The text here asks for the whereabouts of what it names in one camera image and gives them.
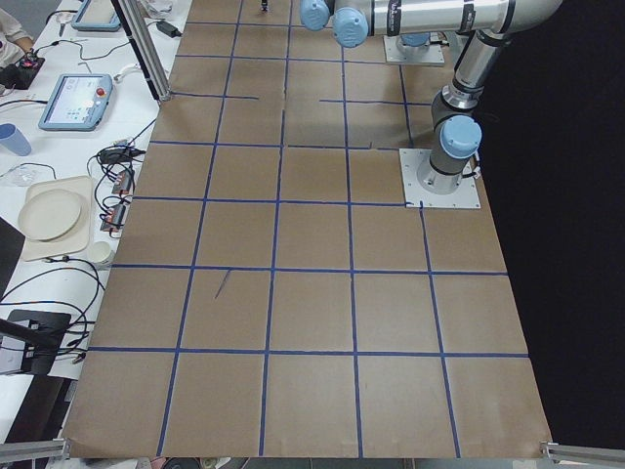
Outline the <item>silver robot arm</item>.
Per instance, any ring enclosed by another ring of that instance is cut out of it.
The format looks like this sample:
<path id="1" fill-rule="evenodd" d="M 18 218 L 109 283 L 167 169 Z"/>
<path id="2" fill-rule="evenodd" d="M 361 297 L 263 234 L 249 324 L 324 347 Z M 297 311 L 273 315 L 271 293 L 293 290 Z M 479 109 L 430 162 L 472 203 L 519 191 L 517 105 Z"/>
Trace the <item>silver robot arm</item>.
<path id="1" fill-rule="evenodd" d="M 456 191 L 468 160 L 479 148 L 482 132 L 472 117 L 486 75 L 514 33 L 533 28 L 560 7 L 558 1 L 303 1 L 300 21 L 311 31 L 330 25 L 335 40 L 355 48 L 369 36 L 455 31 L 469 39 L 451 82 L 432 104 L 435 143 L 417 172 L 430 193 Z"/>
<path id="2" fill-rule="evenodd" d="M 431 32 L 401 34 L 396 40 L 396 46 L 405 55 L 416 54 L 431 46 L 431 38 Z"/>

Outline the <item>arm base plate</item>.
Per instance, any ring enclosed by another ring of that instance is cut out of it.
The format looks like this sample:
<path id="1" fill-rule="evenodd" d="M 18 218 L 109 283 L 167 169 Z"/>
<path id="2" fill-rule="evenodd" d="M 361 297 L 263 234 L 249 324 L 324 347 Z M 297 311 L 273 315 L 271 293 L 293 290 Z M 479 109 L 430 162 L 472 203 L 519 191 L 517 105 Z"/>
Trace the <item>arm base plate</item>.
<path id="1" fill-rule="evenodd" d="M 480 209 L 477 182 L 474 177 L 461 179 L 451 194 L 426 190 L 418 179 L 418 168 L 430 155 L 429 149 L 400 149 L 399 160 L 405 206 L 435 209 Z"/>
<path id="2" fill-rule="evenodd" d="M 428 39 L 423 45 L 410 46 L 400 36 L 384 37 L 386 62 L 422 66 L 443 66 L 445 59 L 441 47 Z"/>

